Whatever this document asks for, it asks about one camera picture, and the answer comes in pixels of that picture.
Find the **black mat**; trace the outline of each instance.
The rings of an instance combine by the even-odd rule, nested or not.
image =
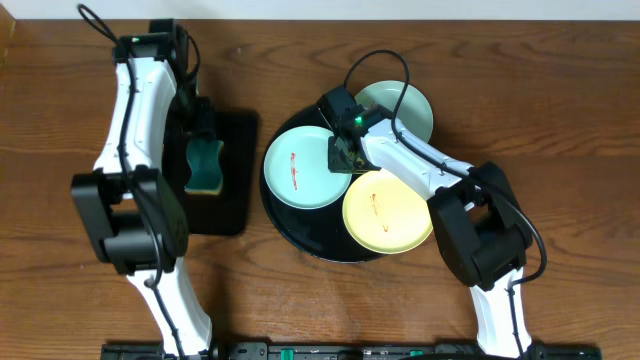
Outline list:
[[[271,142],[285,131],[304,125],[329,128],[318,107],[313,105],[289,119],[278,129]],[[354,175],[351,182],[356,178],[358,176]],[[264,178],[264,157],[260,166],[260,194],[271,222],[298,249],[324,260],[344,263],[370,261],[384,256],[362,247],[347,231],[342,220],[344,194],[319,209],[301,210],[290,207],[269,190]]]
[[[165,139],[162,173],[182,204],[189,232],[207,235],[236,235],[247,224],[251,175],[255,159],[258,115],[255,112],[215,114],[216,136],[224,141],[220,153],[223,174],[218,195],[193,195],[184,191],[191,176],[186,159],[187,135]]]

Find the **plate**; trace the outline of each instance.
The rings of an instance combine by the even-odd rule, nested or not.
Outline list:
[[[269,190],[283,203],[304,210],[327,206],[344,194],[351,174],[329,171],[327,147],[333,134],[299,126],[278,136],[264,160]]]
[[[372,103],[380,104],[393,111],[404,83],[395,80],[380,81],[362,89],[355,96],[356,102],[365,108]],[[420,90],[409,85],[398,110],[398,119],[425,143],[429,142],[433,133],[433,111],[427,98]]]
[[[383,254],[411,250],[433,231],[427,202],[384,169],[353,182],[344,198],[342,216],[360,245]]]
[[[307,125],[328,128],[315,105],[293,115],[276,131],[271,142],[286,131]],[[265,158],[266,154],[262,158],[263,165]],[[363,247],[347,231],[342,219],[344,194],[331,204],[318,209],[298,209],[285,204],[269,190],[264,176],[264,166],[261,166],[260,170],[260,196],[264,209],[273,226],[293,246],[317,258],[339,263],[360,263],[385,256]],[[358,176],[353,175],[351,182],[358,179]]]

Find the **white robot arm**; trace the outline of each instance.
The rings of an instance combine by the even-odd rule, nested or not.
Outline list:
[[[212,347],[212,323],[196,298],[185,266],[186,216],[162,177],[161,168],[170,112],[177,113],[174,117],[186,123],[194,116],[192,109],[199,100],[193,79],[186,72],[185,32],[169,20],[152,21],[150,28],[149,34],[121,39],[135,50],[133,57],[114,49],[118,92],[109,135],[94,172],[74,176],[72,196],[98,258],[126,275],[149,305],[163,335],[164,352],[178,355],[175,339],[179,339],[185,356],[197,355]],[[136,92],[124,137],[124,162],[128,175],[136,182],[134,191],[143,202],[138,207],[144,206],[147,220],[141,218],[141,213],[110,209],[132,197],[122,179],[118,151],[130,96],[127,61],[135,74]],[[158,275],[150,229],[157,232],[157,256],[162,258],[163,267],[157,293],[147,286]]]
[[[468,173],[470,164],[455,160],[444,155],[433,146],[426,144],[414,136],[396,119],[397,129],[402,136],[416,149],[427,154],[438,163],[445,163],[447,167],[463,174]],[[440,188],[450,188],[460,181],[460,178],[443,172],[431,163],[417,156],[403,144],[396,140],[391,130],[391,120],[385,119],[369,128],[362,138],[363,153],[369,162],[384,168],[405,184],[409,185],[423,199],[428,200]],[[474,204],[469,202],[465,209],[471,209]],[[495,282],[492,290],[484,291],[478,286],[471,288],[471,296],[478,318],[478,345],[489,355],[517,358],[518,348],[513,340],[513,324],[509,312],[509,297],[507,285],[510,281],[520,279],[523,269],[513,269]],[[524,324],[520,287],[514,288],[516,318],[518,333],[524,348],[531,344],[531,336]]]

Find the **yellow plate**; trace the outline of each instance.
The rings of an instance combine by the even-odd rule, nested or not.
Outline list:
[[[360,245],[382,254],[411,250],[433,231],[427,202],[384,169],[370,171],[351,184],[342,218]]]

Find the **black round tray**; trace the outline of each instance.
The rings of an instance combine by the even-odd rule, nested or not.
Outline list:
[[[329,128],[318,107],[313,105],[287,120],[273,135],[269,146],[285,131],[305,125]],[[351,183],[357,178],[358,175],[354,175]],[[260,195],[264,209],[276,229],[295,247],[308,254],[341,263],[371,261],[384,256],[364,248],[349,234],[342,219],[344,194],[333,203],[313,210],[297,209],[280,201],[271,193],[265,180],[264,156],[260,166]]]

